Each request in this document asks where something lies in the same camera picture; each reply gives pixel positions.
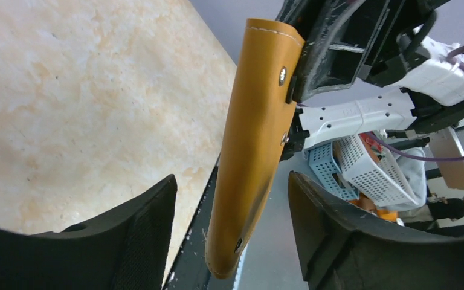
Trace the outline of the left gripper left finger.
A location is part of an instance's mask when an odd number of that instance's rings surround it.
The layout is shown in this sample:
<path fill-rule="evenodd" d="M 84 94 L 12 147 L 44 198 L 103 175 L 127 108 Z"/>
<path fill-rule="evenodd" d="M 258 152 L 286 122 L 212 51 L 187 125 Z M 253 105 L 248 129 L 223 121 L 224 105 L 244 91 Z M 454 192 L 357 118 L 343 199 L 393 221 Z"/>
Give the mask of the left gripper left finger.
<path fill-rule="evenodd" d="M 0 229 L 0 289 L 160 289 L 177 189 L 168 175 L 58 233 Z"/>

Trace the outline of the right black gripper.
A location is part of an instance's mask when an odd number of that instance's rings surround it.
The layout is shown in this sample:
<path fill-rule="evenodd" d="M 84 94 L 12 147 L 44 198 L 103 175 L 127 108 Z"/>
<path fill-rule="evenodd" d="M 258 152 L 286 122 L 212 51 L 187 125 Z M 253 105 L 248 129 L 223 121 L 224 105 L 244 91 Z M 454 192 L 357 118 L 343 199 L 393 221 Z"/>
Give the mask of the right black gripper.
<path fill-rule="evenodd" d="M 431 54 L 421 43 L 446 1 L 284 1 L 276 19 L 304 44 L 286 102 L 350 88 L 400 81 Z"/>

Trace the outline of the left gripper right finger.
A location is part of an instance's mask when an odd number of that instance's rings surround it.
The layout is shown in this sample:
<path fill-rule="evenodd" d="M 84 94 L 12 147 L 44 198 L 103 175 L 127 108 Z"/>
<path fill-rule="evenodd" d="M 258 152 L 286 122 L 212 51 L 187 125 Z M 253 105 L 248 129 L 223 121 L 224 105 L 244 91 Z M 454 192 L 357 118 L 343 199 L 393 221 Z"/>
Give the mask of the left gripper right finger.
<path fill-rule="evenodd" d="M 288 200 L 310 289 L 464 289 L 464 236 L 386 221 L 299 172 L 288 176 Z"/>

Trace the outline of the orange leather card holder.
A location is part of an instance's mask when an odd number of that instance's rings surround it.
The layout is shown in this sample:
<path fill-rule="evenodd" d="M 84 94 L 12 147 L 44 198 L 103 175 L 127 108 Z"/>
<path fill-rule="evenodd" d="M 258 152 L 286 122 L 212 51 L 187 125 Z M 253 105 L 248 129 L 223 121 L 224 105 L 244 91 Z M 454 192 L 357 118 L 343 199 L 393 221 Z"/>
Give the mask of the orange leather card holder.
<path fill-rule="evenodd" d="M 295 111 L 286 95 L 303 43 L 288 24 L 246 22 L 205 243 L 218 279 L 234 275 L 268 198 Z"/>

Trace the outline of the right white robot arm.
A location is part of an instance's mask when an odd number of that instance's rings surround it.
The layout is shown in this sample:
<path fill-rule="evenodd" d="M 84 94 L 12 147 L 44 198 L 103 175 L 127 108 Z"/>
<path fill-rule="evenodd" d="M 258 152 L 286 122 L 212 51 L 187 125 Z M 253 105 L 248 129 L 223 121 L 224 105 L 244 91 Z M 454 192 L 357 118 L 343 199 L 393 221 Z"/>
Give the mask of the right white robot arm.
<path fill-rule="evenodd" d="M 281 160 L 349 135 L 422 138 L 464 118 L 464 46 L 429 37 L 442 1 L 285 1 L 304 44 Z"/>

